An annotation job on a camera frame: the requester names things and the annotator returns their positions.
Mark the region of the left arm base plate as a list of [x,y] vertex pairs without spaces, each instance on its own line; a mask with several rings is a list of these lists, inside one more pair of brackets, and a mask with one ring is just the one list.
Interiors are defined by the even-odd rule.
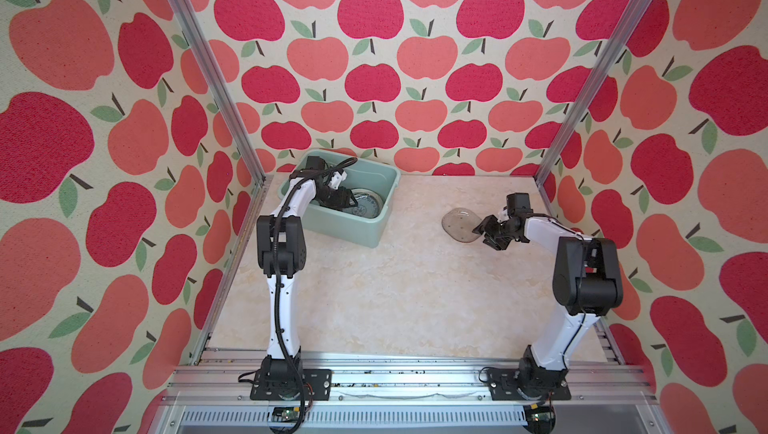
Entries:
[[[333,371],[330,369],[304,369],[301,372],[304,399],[328,401]],[[291,371],[270,368],[256,372],[249,398],[254,401],[299,401],[301,384]]]

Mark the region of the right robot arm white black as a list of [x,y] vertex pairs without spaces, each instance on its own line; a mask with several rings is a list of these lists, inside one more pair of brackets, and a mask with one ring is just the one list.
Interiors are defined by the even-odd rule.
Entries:
[[509,194],[501,215],[486,216],[472,232],[496,251],[513,242],[533,242],[555,255],[552,294],[557,307],[536,341],[526,348],[520,367],[535,374],[565,373],[586,331],[622,304],[616,243],[535,212],[525,193]]

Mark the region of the brown speckled square plate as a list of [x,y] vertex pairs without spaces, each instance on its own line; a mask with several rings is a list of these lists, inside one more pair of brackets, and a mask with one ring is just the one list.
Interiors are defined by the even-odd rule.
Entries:
[[460,243],[472,243],[480,238],[480,234],[475,232],[475,228],[481,221],[482,219],[472,210],[458,207],[443,216],[441,226],[453,240]]

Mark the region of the clear glass textured plate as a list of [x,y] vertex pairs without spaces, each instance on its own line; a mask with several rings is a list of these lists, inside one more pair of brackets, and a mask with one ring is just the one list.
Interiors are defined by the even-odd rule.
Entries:
[[366,219],[375,219],[383,211],[384,199],[376,192],[365,189],[355,188],[352,190],[353,204],[345,211],[351,215]]

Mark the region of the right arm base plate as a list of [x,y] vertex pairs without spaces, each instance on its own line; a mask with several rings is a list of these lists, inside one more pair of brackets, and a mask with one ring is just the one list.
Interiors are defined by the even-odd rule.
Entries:
[[487,367],[481,371],[479,380],[489,389],[494,401],[568,401],[572,395],[566,374],[567,370],[521,371]]

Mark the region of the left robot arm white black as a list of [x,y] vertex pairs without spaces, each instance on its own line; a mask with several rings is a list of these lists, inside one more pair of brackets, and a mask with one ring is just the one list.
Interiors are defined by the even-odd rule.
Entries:
[[349,157],[332,165],[321,156],[309,156],[303,168],[290,174],[288,191],[279,206],[257,219],[258,263],[271,296],[270,342],[262,368],[270,380],[302,381],[292,295],[293,284],[307,260],[303,217],[314,201],[336,210],[357,205],[352,191],[342,185],[347,169],[356,162],[355,157]]

